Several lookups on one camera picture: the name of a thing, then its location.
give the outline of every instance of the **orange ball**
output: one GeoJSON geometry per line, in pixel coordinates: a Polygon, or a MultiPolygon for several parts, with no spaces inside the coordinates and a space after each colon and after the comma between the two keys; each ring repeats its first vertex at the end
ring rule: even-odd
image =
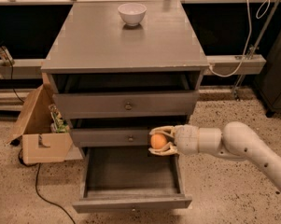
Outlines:
{"type": "Polygon", "coordinates": [[[162,133],[155,133],[150,138],[150,144],[155,149],[160,149],[167,144],[167,139],[162,133]]]}

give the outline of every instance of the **drawer handle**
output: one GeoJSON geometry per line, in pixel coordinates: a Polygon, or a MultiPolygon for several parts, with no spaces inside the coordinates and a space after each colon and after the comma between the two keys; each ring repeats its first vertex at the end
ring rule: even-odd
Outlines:
{"type": "Polygon", "coordinates": [[[128,138],[129,142],[132,142],[133,141],[133,136],[130,135],[129,138],[128,138]]]}
{"type": "Polygon", "coordinates": [[[124,108],[125,108],[126,110],[131,110],[131,109],[132,109],[131,103],[128,102],[127,104],[125,104],[124,108]]]}

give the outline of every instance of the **drawer knob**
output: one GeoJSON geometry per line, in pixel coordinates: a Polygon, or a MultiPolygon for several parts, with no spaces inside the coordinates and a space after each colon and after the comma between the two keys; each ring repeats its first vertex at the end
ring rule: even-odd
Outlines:
{"type": "Polygon", "coordinates": [[[124,108],[125,108],[126,110],[131,110],[131,109],[132,109],[131,103],[128,102],[127,104],[125,104],[124,108]]]}

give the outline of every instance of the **closed drawer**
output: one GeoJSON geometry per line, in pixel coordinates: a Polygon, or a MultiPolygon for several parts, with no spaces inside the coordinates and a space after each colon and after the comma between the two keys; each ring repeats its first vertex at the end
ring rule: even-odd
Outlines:
{"type": "Polygon", "coordinates": [[[197,91],[53,96],[65,119],[190,115],[197,98],[197,91]]]}
{"type": "Polygon", "coordinates": [[[77,147],[143,146],[148,144],[148,129],[80,129],[72,130],[77,147]]]}
{"type": "Polygon", "coordinates": [[[92,147],[85,159],[78,213],[187,208],[177,156],[154,157],[146,147],[92,147]]]}

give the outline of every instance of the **concrete floor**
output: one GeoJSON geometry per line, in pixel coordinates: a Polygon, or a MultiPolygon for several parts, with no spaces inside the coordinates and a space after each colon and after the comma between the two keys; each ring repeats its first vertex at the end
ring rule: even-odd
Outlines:
{"type": "MultiPolygon", "coordinates": [[[[239,93],[241,102],[229,91],[201,91],[191,124],[222,129],[230,121],[242,121],[281,156],[281,114],[267,119],[252,90],[239,93]]],[[[63,211],[36,196],[37,168],[20,165],[21,147],[6,143],[13,123],[0,120],[0,224],[71,223],[63,211]]],[[[182,155],[180,167],[186,193],[193,199],[185,210],[77,214],[72,203],[79,197],[83,161],[43,164],[39,191],[63,206],[76,223],[281,223],[281,194],[248,161],[182,155]]]]}

